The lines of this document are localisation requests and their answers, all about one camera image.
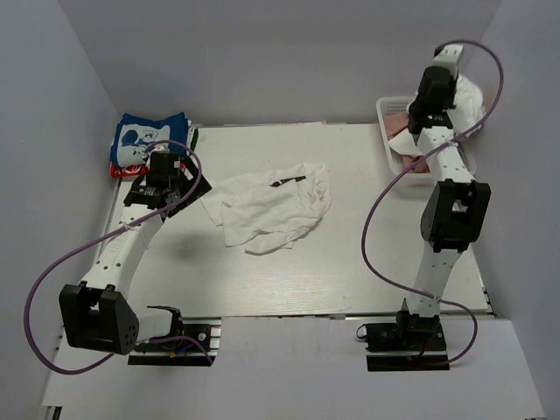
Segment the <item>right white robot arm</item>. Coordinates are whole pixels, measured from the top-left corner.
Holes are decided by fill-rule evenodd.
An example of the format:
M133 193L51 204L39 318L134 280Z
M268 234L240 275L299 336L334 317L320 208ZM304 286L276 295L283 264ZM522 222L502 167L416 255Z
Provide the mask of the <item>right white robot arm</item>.
M456 262L478 240L491 195L489 185L475 181L466 169L452 141L454 129L448 111L454 107L462 50L457 44L436 49L408 108L409 133L434 181L420 222L423 258L414 290L399 311L407 319L395 327L396 341L408 349L425 341L427 330L422 321L438 318L439 299Z

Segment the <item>white t-shirt with colourful print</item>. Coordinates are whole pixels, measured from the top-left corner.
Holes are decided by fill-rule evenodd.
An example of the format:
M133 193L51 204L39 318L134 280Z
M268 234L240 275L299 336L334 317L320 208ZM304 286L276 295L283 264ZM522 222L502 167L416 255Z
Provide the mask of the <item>white t-shirt with colourful print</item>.
M448 116L455 134L471 128L486 113L480 88L463 74L458 76L454 105L455 108L448 111ZM401 112L408 114L409 107L407 103Z

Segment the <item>white t-shirt with robot print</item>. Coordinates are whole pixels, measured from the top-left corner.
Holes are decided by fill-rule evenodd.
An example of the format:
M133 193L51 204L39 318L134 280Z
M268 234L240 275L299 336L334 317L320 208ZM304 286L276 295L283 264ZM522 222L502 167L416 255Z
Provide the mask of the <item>white t-shirt with robot print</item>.
M332 204L325 163L242 174L215 185L202 199L225 246L254 256L290 249L312 231Z

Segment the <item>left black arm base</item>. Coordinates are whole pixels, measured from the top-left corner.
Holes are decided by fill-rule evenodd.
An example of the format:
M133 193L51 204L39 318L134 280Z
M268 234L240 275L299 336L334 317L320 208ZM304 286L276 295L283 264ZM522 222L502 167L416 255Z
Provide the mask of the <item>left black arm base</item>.
M165 343L146 342L129 354L130 366L148 367L210 367L220 347L221 319L186 319L177 335L179 339Z

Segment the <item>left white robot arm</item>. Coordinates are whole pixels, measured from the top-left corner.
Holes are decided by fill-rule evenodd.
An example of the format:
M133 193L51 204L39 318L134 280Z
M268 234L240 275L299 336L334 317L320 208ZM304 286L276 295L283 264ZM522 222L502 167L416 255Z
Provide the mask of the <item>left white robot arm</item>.
M167 349L183 343L178 309L156 304L135 310L128 296L144 253L165 221L211 189L192 157L165 150L150 154L149 170L131 183L123 200L119 233L107 239L80 282L65 285L59 294L71 347L126 355L152 339Z

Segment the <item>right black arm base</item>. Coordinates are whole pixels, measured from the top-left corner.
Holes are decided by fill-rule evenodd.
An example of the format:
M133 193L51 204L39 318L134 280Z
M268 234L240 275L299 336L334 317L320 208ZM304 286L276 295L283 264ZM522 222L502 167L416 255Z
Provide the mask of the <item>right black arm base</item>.
M400 310L392 322L359 326L356 339L366 344L369 372L429 372L450 368L438 315L426 318Z

